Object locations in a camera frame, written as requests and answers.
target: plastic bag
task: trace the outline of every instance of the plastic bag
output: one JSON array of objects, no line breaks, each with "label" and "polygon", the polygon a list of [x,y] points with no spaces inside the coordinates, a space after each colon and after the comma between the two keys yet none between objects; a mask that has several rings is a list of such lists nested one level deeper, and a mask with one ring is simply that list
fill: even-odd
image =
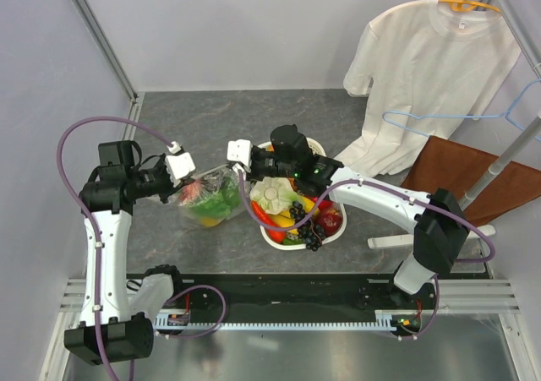
[{"label": "plastic bag", "polygon": [[194,180],[173,196],[182,226],[213,227],[244,210],[238,174],[227,166],[207,171]]}]

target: red chili pepper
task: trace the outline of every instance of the red chili pepper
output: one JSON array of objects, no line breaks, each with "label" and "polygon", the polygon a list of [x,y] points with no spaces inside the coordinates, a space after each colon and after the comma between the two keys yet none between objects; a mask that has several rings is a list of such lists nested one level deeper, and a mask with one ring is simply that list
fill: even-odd
[{"label": "red chili pepper", "polygon": [[[258,205],[257,202],[252,201],[252,210],[254,210],[255,215],[267,225],[271,225],[274,227],[278,227],[276,223],[274,223],[269,216],[265,213],[265,211]],[[286,233],[284,231],[269,231],[266,230],[267,235],[276,243],[281,243],[286,238]]]},{"label": "red chili pepper", "polygon": [[[310,199],[311,199],[314,203],[318,200],[317,197],[312,197],[312,198],[310,198]],[[326,199],[323,199],[323,200],[321,201],[320,206],[318,206],[318,208],[319,208],[320,210],[326,210],[327,208],[330,208],[331,206],[332,206],[332,201],[327,201]]]}]

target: orange hanger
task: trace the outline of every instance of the orange hanger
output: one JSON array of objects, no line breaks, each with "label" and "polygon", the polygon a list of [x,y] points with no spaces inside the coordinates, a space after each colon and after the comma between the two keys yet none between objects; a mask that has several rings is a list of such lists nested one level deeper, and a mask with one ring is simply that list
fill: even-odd
[{"label": "orange hanger", "polygon": [[468,0],[440,0],[441,3],[449,3],[449,6],[453,11],[456,12],[470,12],[477,7],[492,9],[493,11],[499,12],[500,10],[494,5],[488,5],[487,3],[480,3],[478,1],[468,1]]}]

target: blue hanger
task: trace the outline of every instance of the blue hanger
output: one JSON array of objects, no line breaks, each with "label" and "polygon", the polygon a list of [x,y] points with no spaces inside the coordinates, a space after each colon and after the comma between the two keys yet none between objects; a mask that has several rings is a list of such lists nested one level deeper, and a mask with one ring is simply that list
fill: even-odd
[{"label": "blue hanger", "polygon": [[[423,135],[423,136],[425,136],[427,138],[430,137],[429,134],[427,134],[425,132],[420,132],[420,131],[412,129],[412,128],[408,128],[407,126],[401,125],[400,123],[390,121],[385,116],[388,115],[388,114],[391,114],[391,115],[403,115],[405,117],[412,117],[414,119],[417,119],[418,121],[421,120],[421,119],[426,119],[427,117],[444,117],[444,118],[450,118],[450,119],[496,119],[498,117],[505,117],[505,119],[507,121],[509,121],[512,125],[516,126],[517,128],[519,128],[521,130],[524,130],[524,127],[522,125],[520,125],[518,122],[515,122],[515,121],[513,121],[511,119],[511,111],[515,108],[516,104],[518,104],[518,102],[521,100],[522,96],[526,93],[527,89],[530,88],[535,83],[539,83],[539,82],[541,82],[541,79],[536,79],[536,80],[532,81],[530,84],[526,85],[526,87],[524,87],[524,90],[522,90],[522,92],[519,94],[519,96],[511,103],[509,108],[507,108],[507,111],[501,113],[500,115],[487,115],[487,116],[483,116],[483,115],[481,115],[481,116],[474,116],[474,115],[425,115],[423,117],[418,117],[417,115],[413,115],[412,113],[407,113],[407,112],[387,111],[387,112],[384,112],[384,114],[383,114],[383,120],[390,123],[391,125],[395,125],[395,126],[397,126],[399,128],[406,129],[406,130],[408,130],[410,132],[421,134],[421,135]],[[541,142],[540,137],[536,136],[535,139],[538,142]]]}]

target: fruit basket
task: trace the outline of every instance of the fruit basket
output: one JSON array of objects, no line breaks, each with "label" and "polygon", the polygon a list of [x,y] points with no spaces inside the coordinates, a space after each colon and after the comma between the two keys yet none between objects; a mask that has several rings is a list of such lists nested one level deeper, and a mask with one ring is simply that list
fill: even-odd
[{"label": "fruit basket", "polygon": [[[317,141],[315,141],[315,140],[313,140],[311,138],[307,138],[307,140],[308,140],[308,145],[309,145],[310,149],[315,154],[317,154],[317,155],[326,155],[326,153],[323,150],[323,147],[321,146],[321,144],[319,144]],[[266,143],[263,143],[263,144],[259,145],[260,148],[267,148],[269,146],[271,146],[271,142],[266,142]],[[344,205],[334,203],[334,208],[336,208],[336,210],[342,215],[342,224],[341,224],[340,228],[338,229],[338,231],[336,233],[334,233],[333,235],[326,237],[322,241],[322,244],[328,244],[330,242],[334,242],[338,237],[340,237],[342,235],[342,233],[346,229],[347,217],[346,217],[346,210],[344,209]],[[294,244],[294,245],[280,244],[278,242],[273,241],[269,237],[269,235],[267,234],[265,228],[260,226],[260,230],[261,230],[261,236],[263,236],[265,241],[267,243],[269,243],[273,248],[277,248],[279,250],[288,251],[288,252],[291,252],[293,250],[306,250],[306,245],[303,244],[303,243]]]}]

